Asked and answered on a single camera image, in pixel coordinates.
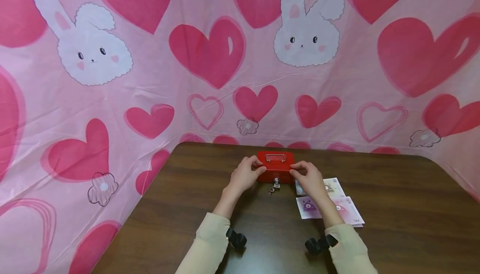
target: wooden table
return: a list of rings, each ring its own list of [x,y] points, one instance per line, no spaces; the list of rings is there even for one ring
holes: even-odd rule
[[[178,145],[93,273],[176,271],[231,171],[261,147]],[[338,177],[366,221],[358,232],[382,274],[480,271],[480,205],[439,166],[422,157],[288,149],[297,161]],[[301,220],[295,190],[257,184],[240,199],[232,226],[247,239],[229,248],[217,273],[335,273],[328,253],[310,257],[304,242],[323,233]]]

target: bunny illustration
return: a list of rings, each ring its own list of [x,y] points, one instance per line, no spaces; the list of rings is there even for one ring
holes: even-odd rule
[[[133,66],[125,43],[107,30],[115,28],[104,7],[85,3],[71,21],[59,0],[34,0],[38,11],[57,36],[61,63],[83,85],[103,85]]]
[[[337,53],[340,32],[330,22],[340,18],[344,0],[317,0],[305,12],[305,0],[281,0],[282,26],[275,35],[278,59],[291,66],[323,65]]]

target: sleeve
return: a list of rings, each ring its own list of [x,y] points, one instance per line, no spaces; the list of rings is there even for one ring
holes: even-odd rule
[[[227,252],[230,220],[207,213],[176,274],[214,274]]]
[[[338,274],[378,274],[368,257],[367,246],[350,224],[329,227],[325,234],[332,235],[338,244],[330,248],[332,261]]]

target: heart outline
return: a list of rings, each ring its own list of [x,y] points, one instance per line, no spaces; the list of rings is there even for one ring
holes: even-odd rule
[[[370,138],[366,131],[365,131],[365,126],[363,124],[363,113],[371,108],[371,107],[374,107],[376,108],[377,110],[381,111],[381,112],[388,112],[388,111],[393,111],[393,110],[398,110],[398,111],[401,111],[401,116],[393,123],[391,123],[390,125],[386,126],[385,129],[383,129],[381,132],[377,133],[375,136],[373,136],[372,138]],[[397,128],[398,126],[402,125],[406,120],[407,120],[407,117],[408,117],[408,110],[403,107],[403,106],[394,106],[394,107],[390,107],[389,109],[386,109],[385,107],[383,107],[380,103],[378,102],[374,102],[374,101],[370,101],[370,102],[367,102],[365,103],[363,106],[361,106],[357,112],[357,125],[358,125],[358,128],[359,128],[359,131],[360,131],[360,135],[363,137],[363,139],[365,139],[365,141],[367,141],[368,143],[370,142],[373,142],[375,141],[376,139],[378,139],[379,137],[385,135],[387,132],[389,131],[392,131],[393,129]]]
[[[123,119],[134,132],[154,139],[170,126],[174,116],[175,109],[172,106],[159,103],[150,108],[150,113],[139,107],[130,107],[123,114]]]
[[[192,106],[192,101],[194,99],[200,99],[202,100],[203,102],[206,102],[208,100],[214,100],[216,101],[216,103],[218,104],[218,112],[217,112],[217,115],[215,115],[215,117],[212,119],[212,121],[210,122],[209,125],[205,125],[202,120],[200,120],[199,116],[197,115],[197,113],[195,112],[195,110],[193,109],[193,106]],[[223,107],[223,103],[221,102],[220,99],[218,99],[217,97],[214,97],[214,96],[208,96],[207,98],[203,98],[202,95],[200,94],[192,94],[189,96],[189,98],[187,99],[187,107],[188,107],[188,110],[190,111],[190,113],[192,114],[192,116],[195,118],[196,122],[202,126],[203,128],[205,128],[206,130],[210,130],[212,128],[212,126],[215,125],[215,123],[218,122],[218,120],[220,120],[220,118],[223,116],[223,112],[224,112],[224,107]]]

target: fabric backdrop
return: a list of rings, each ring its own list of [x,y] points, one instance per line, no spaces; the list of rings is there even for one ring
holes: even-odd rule
[[[480,0],[0,2],[2,273],[89,273],[184,141],[416,154],[480,193]]]

